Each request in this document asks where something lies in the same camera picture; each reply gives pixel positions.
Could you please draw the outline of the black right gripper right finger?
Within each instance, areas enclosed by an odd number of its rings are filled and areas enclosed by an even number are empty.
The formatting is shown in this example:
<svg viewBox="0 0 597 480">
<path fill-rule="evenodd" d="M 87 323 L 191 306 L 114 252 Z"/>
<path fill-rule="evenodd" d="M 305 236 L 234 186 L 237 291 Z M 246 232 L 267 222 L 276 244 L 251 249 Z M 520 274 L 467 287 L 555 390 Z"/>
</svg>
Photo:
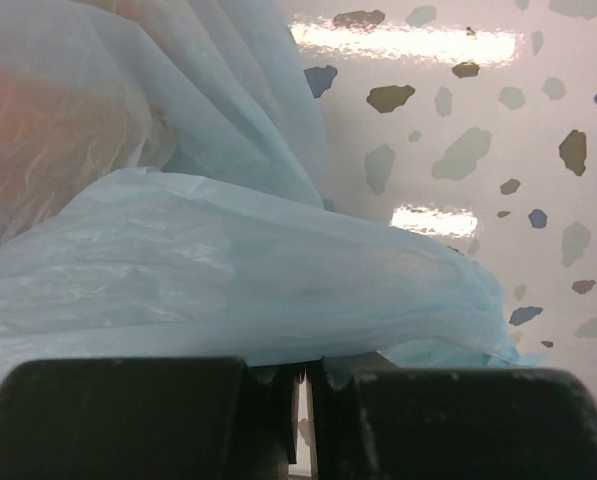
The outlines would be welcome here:
<svg viewBox="0 0 597 480">
<path fill-rule="evenodd" d="M 597 479 L 597 404 L 562 370 L 307 367 L 321 479 Z"/>
</svg>

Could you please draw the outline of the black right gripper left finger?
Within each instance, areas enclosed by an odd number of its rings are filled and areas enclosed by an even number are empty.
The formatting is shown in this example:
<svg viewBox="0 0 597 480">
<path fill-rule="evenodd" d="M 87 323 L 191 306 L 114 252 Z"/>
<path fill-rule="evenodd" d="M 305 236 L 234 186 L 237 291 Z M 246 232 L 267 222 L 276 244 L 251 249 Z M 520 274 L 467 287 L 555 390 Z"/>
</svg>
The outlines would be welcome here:
<svg viewBox="0 0 597 480">
<path fill-rule="evenodd" d="M 0 385 L 0 479 L 284 479 L 298 365 L 38 360 Z"/>
</svg>

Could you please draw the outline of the blue printed plastic bag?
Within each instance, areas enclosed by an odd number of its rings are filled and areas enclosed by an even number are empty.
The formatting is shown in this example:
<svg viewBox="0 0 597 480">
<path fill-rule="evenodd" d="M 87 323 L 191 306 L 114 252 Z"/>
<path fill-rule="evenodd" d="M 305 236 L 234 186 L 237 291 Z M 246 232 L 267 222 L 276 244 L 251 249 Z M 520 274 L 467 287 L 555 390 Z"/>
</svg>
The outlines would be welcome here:
<svg viewBox="0 0 597 480">
<path fill-rule="evenodd" d="M 536 363 L 428 237 L 326 210 L 270 1 L 0 1 L 0 383 L 35 359 Z"/>
</svg>

